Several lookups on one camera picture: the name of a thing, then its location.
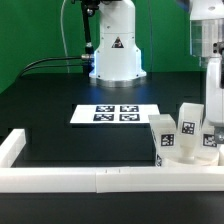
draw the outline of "black cable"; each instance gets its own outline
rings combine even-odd
[[[19,74],[18,76],[16,77],[16,80],[20,79],[23,77],[24,73],[30,71],[30,70],[34,70],[34,69],[40,69],[40,68],[62,68],[62,67],[75,67],[75,66],[83,66],[85,64],[71,64],[71,65],[42,65],[42,66],[33,66],[33,67],[30,67],[30,68],[25,68],[23,69]]]
[[[24,69],[33,67],[34,65],[41,64],[43,62],[48,62],[48,61],[69,61],[69,60],[78,60],[82,59],[81,56],[74,56],[74,57],[57,57],[57,58],[44,58],[35,62],[32,62],[31,64],[27,65]]]

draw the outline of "white robotic arm link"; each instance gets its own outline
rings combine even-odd
[[[191,54],[207,68],[206,118],[224,144],[224,1],[178,0],[190,12]]]

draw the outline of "cable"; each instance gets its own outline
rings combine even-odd
[[[43,62],[48,62],[48,61],[64,61],[64,60],[69,61],[69,60],[76,60],[76,59],[82,59],[82,57],[81,56],[74,56],[74,57],[44,58],[44,59],[32,62],[31,64],[27,65],[24,69],[31,68],[34,65],[41,64]]]
[[[149,23],[150,23],[150,54],[151,54],[151,65],[150,65],[150,72],[152,73],[153,70],[153,63],[154,63],[154,49],[153,49],[153,30],[152,30],[152,13],[151,13],[151,2],[148,0],[148,12],[149,12]]]
[[[61,7],[61,17],[60,17],[60,24],[61,24],[61,35],[62,35],[62,40],[63,40],[63,46],[64,46],[64,51],[65,51],[65,56],[68,57],[68,49],[67,49],[67,44],[65,40],[65,32],[64,32],[64,11],[65,11],[65,5],[67,3],[67,0],[63,1],[62,7]]]
[[[69,65],[42,65],[42,66],[34,66],[34,67],[30,67],[30,68],[25,68],[23,69],[18,76],[16,77],[16,80],[20,79],[23,77],[24,73],[30,71],[30,70],[34,70],[34,69],[40,69],[40,68],[62,68],[62,67],[75,67],[75,66],[83,66],[84,64],[69,64]]]

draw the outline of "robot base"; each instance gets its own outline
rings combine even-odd
[[[146,83],[146,76],[139,77],[136,79],[131,79],[131,80],[121,80],[121,81],[109,81],[109,80],[103,80],[103,79],[90,77],[90,83],[93,85],[99,85],[99,86],[110,87],[110,88],[125,88],[125,87],[132,87],[132,86]]]

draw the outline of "warning label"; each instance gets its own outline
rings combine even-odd
[[[121,39],[120,37],[117,37],[117,39],[115,40],[112,48],[124,48],[122,42],[121,42]]]

